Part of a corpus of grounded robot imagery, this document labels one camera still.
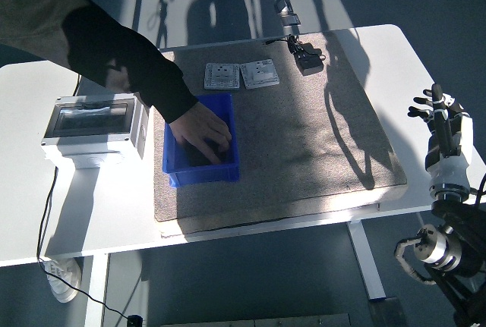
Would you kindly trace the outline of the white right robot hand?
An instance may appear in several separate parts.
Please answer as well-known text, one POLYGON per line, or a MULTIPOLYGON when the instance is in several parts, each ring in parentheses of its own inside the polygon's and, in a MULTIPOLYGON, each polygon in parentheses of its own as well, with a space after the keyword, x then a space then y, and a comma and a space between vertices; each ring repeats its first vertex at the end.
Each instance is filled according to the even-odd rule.
POLYGON ((469 189, 467 169, 472 163, 473 121, 470 114, 441 85, 434 83, 413 101, 426 109, 409 107, 408 116, 421 118, 430 131, 425 170, 431 176, 430 188, 442 185, 469 189))

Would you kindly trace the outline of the person's hand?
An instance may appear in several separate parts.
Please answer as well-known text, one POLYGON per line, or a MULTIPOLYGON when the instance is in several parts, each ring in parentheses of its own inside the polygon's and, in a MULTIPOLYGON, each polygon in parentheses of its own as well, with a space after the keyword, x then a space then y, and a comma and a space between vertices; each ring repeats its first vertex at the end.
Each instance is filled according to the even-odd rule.
POLYGON ((227 124, 200 102, 169 123, 169 127, 179 145, 194 146, 214 165, 220 164, 221 160, 208 141, 217 144, 219 152, 227 151, 232 141, 227 124))

